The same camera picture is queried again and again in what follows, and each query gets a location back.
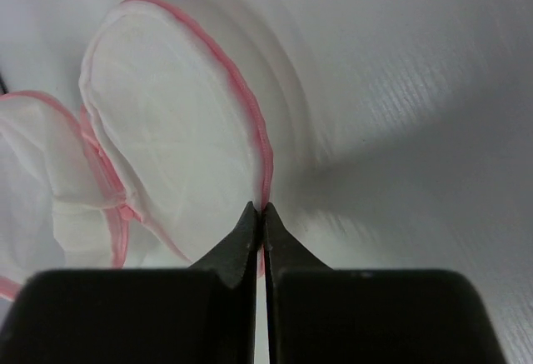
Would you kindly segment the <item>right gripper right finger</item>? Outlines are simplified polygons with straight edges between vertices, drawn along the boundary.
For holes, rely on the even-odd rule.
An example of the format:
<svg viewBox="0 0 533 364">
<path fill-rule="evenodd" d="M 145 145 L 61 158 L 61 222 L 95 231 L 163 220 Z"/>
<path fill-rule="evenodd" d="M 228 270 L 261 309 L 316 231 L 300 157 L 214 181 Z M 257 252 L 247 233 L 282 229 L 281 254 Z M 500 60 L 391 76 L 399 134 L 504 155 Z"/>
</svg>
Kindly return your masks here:
<svg viewBox="0 0 533 364">
<path fill-rule="evenodd" d="M 502 363 L 485 306 L 460 273 L 333 269 L 262 212 L 273 363 Z"/>
</svg>

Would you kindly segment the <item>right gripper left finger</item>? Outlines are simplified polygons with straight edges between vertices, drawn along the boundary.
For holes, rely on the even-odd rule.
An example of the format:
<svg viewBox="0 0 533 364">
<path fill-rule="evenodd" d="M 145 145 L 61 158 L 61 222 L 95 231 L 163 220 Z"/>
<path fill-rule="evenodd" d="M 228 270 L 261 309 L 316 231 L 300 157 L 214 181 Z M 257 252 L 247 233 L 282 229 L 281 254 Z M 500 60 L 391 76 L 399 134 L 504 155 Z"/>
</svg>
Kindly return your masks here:
<svg viewBox="0 0 533 364">
<path fill-rule="evenodd" d="M 258 215 L 188 268 L 42 272 L 1 330 L 4 363 L 251 363 Z"/>
</svg>

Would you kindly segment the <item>pink mesh laundry bag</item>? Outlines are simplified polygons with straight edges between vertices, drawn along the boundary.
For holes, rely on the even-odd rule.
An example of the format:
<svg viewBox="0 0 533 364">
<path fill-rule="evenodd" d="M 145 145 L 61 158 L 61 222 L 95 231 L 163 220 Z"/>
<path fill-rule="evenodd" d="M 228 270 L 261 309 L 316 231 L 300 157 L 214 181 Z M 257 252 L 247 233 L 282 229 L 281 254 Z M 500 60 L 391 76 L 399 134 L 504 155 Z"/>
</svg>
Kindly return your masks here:
<svg viewBox="0 0 533 364">
<path fill-rule="evenodd" d="M 49 269 L 180 267 L 263 207 L 273 155 L 236 64 L 182 10 L 125 0 L 81 65 L 80 112 L 1 98 L 1 295 Z"/>
</svg>

